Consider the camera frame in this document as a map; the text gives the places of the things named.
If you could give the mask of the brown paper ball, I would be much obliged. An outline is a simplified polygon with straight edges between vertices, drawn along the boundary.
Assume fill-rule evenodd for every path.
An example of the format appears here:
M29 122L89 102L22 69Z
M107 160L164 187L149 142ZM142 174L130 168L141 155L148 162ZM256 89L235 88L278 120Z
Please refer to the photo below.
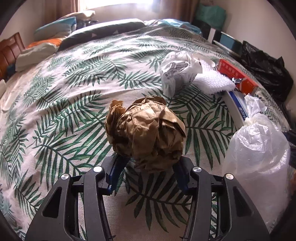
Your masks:
M160 96L137 99L128 108L113 100L105 130L113 150L134 158L135 168L140 170L165 171L183 154L185 125Z

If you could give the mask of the white knotted plastic bag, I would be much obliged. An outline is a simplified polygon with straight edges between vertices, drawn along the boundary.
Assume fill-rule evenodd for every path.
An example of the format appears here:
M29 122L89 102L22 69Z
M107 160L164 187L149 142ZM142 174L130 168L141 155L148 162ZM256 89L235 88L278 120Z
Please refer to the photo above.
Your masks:
M264 103L249 94L244 100L248 116L230 140L222 173L234 175L272 231L288 204L290 146L263 114Z

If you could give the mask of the green leaf print bedspread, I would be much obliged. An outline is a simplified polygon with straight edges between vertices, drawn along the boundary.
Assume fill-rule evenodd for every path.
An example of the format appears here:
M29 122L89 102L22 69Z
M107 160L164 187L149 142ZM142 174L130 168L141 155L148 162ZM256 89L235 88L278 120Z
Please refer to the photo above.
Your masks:
M234 60L187 30L154 26L63 50L16 78L16 95L1 115L1 240L26 240L29 226L64 173L84 175L113 156L105 130L109 104L160 96L184 123L183 154L222 176L238 130L222 97L194 84L166 97L159 67L171 51ZM116 189L103 196L112 240L183 240L192 197L172 169L147 172L129 159ZM83 194L78 194L79 238L86 239ZM210 237L215 240L217 195L212 193Z

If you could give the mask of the white blue flat box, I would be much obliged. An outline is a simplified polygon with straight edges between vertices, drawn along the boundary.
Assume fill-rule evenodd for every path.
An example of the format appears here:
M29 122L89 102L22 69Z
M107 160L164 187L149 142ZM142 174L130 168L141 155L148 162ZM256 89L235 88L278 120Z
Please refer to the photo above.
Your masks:
M222 99L226 103L227 109L234 121L237 129L244 126L245 119L248 117L244 94L239 91L224 91Z

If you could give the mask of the red cardboard box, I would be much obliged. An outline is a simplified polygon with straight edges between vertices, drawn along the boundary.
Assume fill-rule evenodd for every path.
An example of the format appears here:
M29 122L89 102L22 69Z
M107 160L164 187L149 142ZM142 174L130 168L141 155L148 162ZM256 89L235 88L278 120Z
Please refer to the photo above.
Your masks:
M219 60L218 71L234 79L236 88L245 95L254 95L258 89L258 84L251 77L224 59Z

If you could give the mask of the white bubble wrap sheet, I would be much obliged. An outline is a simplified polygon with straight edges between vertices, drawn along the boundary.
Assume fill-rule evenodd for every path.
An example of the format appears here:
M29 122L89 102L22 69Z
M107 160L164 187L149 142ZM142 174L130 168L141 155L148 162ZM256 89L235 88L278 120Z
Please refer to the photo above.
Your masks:
M199 59L202 72L198 73L193 84L204 94L215 94L222 91L233 91L235 84L228 77L213 68L214 62L208 59Z

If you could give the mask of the crumpled white printed bag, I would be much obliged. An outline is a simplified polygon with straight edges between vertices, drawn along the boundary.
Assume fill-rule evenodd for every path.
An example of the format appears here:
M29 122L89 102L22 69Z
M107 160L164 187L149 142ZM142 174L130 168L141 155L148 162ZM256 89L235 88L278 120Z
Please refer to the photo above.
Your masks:
M186 51L170 52L159 67L162 90L172 98L188 87L196 75L202 73L201 59Z

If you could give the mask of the black garbage bag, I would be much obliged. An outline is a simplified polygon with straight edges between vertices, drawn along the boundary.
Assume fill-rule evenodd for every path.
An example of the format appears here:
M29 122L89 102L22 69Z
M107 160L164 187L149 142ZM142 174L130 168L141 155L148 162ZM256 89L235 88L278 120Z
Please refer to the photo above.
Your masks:
M293 79L285 68L282 57L270 56L247 41L242 42L241 64L247 69L274 100L283 103L293 86Z

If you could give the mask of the orange white pillow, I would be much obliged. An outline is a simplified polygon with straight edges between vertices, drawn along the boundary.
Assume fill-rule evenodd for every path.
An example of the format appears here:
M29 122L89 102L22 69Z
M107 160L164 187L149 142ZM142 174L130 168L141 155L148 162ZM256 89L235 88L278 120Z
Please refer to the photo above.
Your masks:
M47 57L56 53L64 39L65 37L54 38L29 44L16 59L16 72L26 70L32 65L38 64Z

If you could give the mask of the teal storage bins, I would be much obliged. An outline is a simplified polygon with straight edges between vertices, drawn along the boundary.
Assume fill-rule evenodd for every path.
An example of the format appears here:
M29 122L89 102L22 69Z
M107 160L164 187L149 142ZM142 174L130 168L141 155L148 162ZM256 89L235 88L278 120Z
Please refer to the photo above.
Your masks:
M208 41L226 51L229 55L240 58L242 53L242 43L220 30L211 28Z

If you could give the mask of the wooden headboard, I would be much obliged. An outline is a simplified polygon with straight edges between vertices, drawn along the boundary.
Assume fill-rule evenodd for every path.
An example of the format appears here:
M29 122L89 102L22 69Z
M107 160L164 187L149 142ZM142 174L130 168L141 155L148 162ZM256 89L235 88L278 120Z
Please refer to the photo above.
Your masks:
M8 76L8 66L16 63L17 57L24 49L25 46L19 32L0 42L1 79Z

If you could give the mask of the dark triangle pattern pillow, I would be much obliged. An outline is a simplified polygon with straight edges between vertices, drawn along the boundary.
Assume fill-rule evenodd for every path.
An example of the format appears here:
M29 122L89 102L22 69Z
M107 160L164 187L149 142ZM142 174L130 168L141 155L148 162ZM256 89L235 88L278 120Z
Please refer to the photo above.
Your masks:
M61 42L58 52L78 44L135 31L144 27L144 22L139 19L124 19L90 25L72 32Z

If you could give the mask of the blue white pillow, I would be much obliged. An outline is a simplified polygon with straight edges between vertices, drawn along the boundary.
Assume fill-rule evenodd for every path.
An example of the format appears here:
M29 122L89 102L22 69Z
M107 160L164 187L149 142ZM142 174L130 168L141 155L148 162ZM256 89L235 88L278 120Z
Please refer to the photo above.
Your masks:
M67 37L76 30L76 18L70 17L46 24L34 32L34 41Z

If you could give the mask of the light blue blanket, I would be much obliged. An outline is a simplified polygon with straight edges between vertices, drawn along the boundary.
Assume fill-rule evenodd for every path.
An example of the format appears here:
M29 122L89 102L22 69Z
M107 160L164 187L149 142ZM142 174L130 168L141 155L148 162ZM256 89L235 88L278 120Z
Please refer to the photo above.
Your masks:
M200 30L200 28L190 24L189 22L184 22L176 19L147 20L144 21L144 24L146 26L169 25L173 27L179 27L202 36L202 31Z

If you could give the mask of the brown curtain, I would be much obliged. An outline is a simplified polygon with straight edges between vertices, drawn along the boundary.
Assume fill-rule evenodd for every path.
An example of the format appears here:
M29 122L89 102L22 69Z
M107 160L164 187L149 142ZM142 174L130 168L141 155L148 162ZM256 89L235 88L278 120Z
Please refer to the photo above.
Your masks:
M190 23L194 18L199 2L199 0L171 1L171 17Z

